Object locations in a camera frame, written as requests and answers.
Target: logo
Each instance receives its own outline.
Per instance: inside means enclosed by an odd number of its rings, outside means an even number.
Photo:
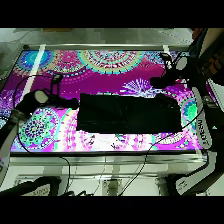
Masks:
[[[201,136],[201,139],[203,141],[203,144],[209,145],[209,142],[208,142],[208,140],[206,138],[206,135],[205,135],[204,127],[202,125],[202,120],[199,120],[199,119],[198,119],[198,128],[199,128],[199,134]]]

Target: folded black cloth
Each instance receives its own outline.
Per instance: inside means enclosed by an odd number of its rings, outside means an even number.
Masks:
[[[155,98],[118,95],[80,95],[76,130],[102,134],[180,132],[177,101],[163,94]]]

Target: black fabric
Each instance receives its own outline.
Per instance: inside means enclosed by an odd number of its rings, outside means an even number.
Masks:
[[[80,95],[76,130],[102,134],[180,132],[180,107],[175,99]]]

